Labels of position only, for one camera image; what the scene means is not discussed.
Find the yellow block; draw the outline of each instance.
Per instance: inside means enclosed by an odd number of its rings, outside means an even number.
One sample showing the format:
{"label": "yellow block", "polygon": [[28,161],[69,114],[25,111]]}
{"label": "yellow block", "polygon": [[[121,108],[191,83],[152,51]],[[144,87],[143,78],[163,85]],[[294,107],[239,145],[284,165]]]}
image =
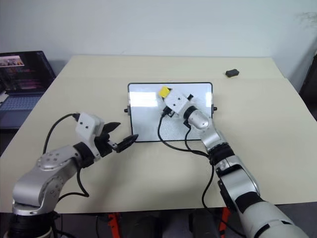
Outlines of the yellow block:
{"label": "yellow block", "polygon": [[170,90],[168,87],[163,86],[162,89],[159,91],[159,95],[162,96],[163,98],[166,98],[169,94]]}

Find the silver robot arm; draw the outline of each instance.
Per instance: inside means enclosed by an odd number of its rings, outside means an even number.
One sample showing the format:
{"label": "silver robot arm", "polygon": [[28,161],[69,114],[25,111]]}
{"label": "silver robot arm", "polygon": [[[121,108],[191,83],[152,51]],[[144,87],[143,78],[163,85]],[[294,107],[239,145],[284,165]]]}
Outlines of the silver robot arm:
{"label": "silver robot arm", "polygon": [[13,217],[8,237],[48,237],[52,231],[53,211],[65,183],[82,168],[92,165],[113,150],[117,153],[134,143],[131,135],[119,144],[110,141],[109,132],[120,123],[104,121],[87,113],[74,114],[76,133],[81,142],[43,154],[31,171],[13,189]]}
{"label": "silver robot arm", "polygon": [[239,214],[246,237],[308,237],[276,206],[261,199],[257,181],[215,128],[212,119],[175,89],[164,87],[160,95],[172,114],[183,116],[184,124],[199,132],[219,177],[221,196],[226,206]]}

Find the laptop screen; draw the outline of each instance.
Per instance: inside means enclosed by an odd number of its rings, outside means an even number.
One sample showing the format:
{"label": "laptop screen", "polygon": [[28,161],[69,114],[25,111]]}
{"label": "laptop screen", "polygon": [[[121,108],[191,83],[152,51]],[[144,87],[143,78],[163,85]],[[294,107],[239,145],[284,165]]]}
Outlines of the laptop screen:
{"label": "laptop screen", "polygon": [[42,51],[0,54],[0,81],[7,93],[45,92],[54,79]]}

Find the laptop keyboard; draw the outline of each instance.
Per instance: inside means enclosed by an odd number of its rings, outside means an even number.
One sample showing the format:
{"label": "laptop keyboard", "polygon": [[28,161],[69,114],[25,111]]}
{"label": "laptop keyboard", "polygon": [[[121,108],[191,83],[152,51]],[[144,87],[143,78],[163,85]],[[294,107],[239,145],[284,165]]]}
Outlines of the laptop keyboard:
{"label": "laptop keyboard", "polygon": [[41,96],[8,97],[0,107],[0,111],[32,110]]}

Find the beige tabletop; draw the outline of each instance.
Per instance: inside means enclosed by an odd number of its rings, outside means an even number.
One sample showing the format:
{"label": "beige tabletop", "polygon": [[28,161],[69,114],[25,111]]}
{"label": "beige tabletop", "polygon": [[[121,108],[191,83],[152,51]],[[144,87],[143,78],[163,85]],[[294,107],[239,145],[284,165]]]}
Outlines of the beige tabletop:
{"label": "beige tabletop", "polygon": [[[239,76],[227,78],[224,72],[233,68]],[[131,133],[123,111],[128,83],[200,81],[213,84],[215,124],[258,180],[263,199],[317,201],[317,123],[272,59],[75,56],[0,159],[0,211],[11,211],[14,183],[34,166],[49,128],[64,114],[84,111],[121,122],[111,133],[119,142]],[[48,149],[77,143],[75,126],[72,119],[60,123]],[[198,141],[190,143],[202,148]],[[81,175],[90,197],[69,196],[58,203],[58,212],[200,208],[210,165],[203,157],[146,142],[111,153]],[[206,196],[210,207],[224,205],[216,181]],[[75,178],[62,194],[71,191],[80,191]]]}

